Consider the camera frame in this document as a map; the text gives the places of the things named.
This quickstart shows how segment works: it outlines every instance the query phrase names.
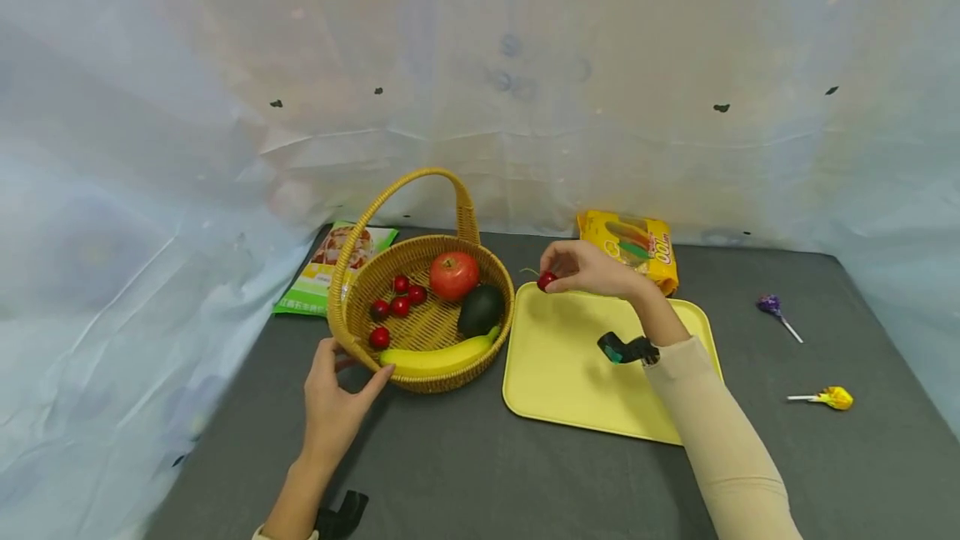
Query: avocado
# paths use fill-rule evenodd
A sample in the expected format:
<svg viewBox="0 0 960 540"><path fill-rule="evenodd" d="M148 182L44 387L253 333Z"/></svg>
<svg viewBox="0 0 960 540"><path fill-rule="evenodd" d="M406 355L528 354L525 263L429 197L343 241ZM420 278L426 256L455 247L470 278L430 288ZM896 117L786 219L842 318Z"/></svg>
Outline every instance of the avocado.
<svg viewBox="0 0 960 540"><path fill-rule="evenodd" d="M491 328L500 323L506 302L500 288L481 283L470 290L467 298L463 299L460 307L460 318L457 319L457 330L464 338L482 336L490 332Z"/></svg>

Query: wicker basket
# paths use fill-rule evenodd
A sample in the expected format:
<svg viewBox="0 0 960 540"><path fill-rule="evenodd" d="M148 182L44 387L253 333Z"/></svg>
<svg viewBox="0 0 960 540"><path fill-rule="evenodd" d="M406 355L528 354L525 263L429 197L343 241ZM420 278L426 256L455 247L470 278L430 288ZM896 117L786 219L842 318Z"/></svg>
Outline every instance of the wicker basket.
<svg viewBox="0 0 960 540"><path fill-rule="evenodd" d="M373 214L399 188L427 175L442 175L453 182L453 188L457 193L457 235L421 236L399 242L373 257L366 266L362 267L348 288L346 296L343 295L343 279L347 274L348 259L350 253L353 253L353 246L358 241L360 232L370 223ZM385 324L374 324L370 317L370 306L373 301L379 298L390 301L393 295L391 288L394 276L402 273L409 276L412 282L429 289L431 263L438 255L451 250L463 251L476 258L480 267L480 281L491 283L500 288L500 292L503 293L506 312L500 322L500 336L485 355L453 373L435 377L397 375L392 377L393 383L413 393L446 393L447 390L460 388L479 376L493 363L497 352L506 342L510 323L513 320L513 282L499 258L494 257L492 252L480 245L480 232L478 220L473 212L473 200L470 199L463 182L452 172L441 168L419 169L393 182L393 185L373 201L353 226L347 242L342 246L333 280L330 282L327 320L330 329L333 330L333 336L350 356L366 365L368 369L377 371L380 369L379 351L373 349L367 340L370 332L377 325L386 325L390 330L391 348L427 351L451 346L463 339L457 333L460 305L444 302L433 292L428 292L427 301L423 305L412 307L408 317L403 319L391 317Z"/></svg>

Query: lollipop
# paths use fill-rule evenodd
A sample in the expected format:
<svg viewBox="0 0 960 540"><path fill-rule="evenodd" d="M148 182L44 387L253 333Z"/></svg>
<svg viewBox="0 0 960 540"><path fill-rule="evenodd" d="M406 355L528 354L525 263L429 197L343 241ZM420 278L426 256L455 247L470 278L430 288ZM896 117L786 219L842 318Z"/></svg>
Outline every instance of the lollipop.
<svg viewBox="0 0 960 540"><path fill-rule="evenodd" d="M793 329L793 326L786 322L786 319L783 317L783 313L781 310L779 310L779 307L781 307L781 305L779 305L779 296L776 294L764 294L763 296L760 296L759 300L757 300L757 308L759 308L760 311L763 311L764 313L770 313L773 317L781 320L783 326L786 327L791 334L793 334L793 337L797 339L797 342L803 344L803 339L800 338L800 334L797 334L797 332Z"/></svg>
<svg viewBox="0 0 960 540"><path fill-rule="evenodd" d="M820 394L808 394L807 396L788 396L788 401L807 401L808 403L823 403L830 408L837 410L847 410L853 406L853 396L850 395L844 387L829 386L824 388Z"/></svg>

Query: basket handle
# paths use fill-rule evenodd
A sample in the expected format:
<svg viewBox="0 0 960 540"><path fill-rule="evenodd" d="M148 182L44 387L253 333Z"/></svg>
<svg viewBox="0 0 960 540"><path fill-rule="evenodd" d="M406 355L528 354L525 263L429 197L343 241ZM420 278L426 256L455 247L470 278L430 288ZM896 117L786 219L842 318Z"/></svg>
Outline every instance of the basket handle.
<svg viewBox="0 0 960 540"><path fill-rule="evenodd" d="M350 343L356 342L356 338L353 337L353 334L350 333L347 328L347 314L343 313L343 279L347 276L350 255L353 255L353 248L356 246L356 243L358 243L360 234L362 234L367 224L370 223L374 214L377 214L380 207L383 206L393 194L396 194L400 188L403 188L411 181L425 178L427 175L442 175L444 178L450 180L450 183L453 184L453 190L457 193L457 238L467 241L468 243L480 243L480 229L478 226L478 218L473 211L473 199L470 198L467 187L463 186L460 178L453 172L450 172L449 169L442 167L425 167L423 169L417 169L416 172L407 173L396 182L393 182L387 190L380 192L377 200L374 200L373 204L367 207L367 211L357 220L356 225L353 226L353 230L350 231L350 235L347 236L347 241L343 243L340 249L340 256L337 257L337 264L333 269L333 280L330 280L330 290L327 295L329 305L327 320L330 324L330 330L333 331L333 336L339 342L341 342L342 338L346 338ZM363 361L368 366L373 363L372 359L370 359L371 363L366 363L366 358L363 359ZM379 365L371 367L371 369L377 370L379 369Z"/></svg>

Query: right hand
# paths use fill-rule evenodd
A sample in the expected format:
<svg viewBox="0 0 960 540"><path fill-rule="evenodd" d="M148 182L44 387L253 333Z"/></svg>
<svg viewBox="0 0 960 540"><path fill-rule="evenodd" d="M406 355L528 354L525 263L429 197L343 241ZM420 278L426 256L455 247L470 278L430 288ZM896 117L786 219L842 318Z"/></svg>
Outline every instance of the right hand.
<svg viewBox="0 0 960 540"><path fill-rule="evenodd" d="M541 274L553 271L558 280L546 292L585 293L629 298L644 282L649 282L625 264L615 261L598 246L587 241L557 241L546 247L541 256Z"/></svg>

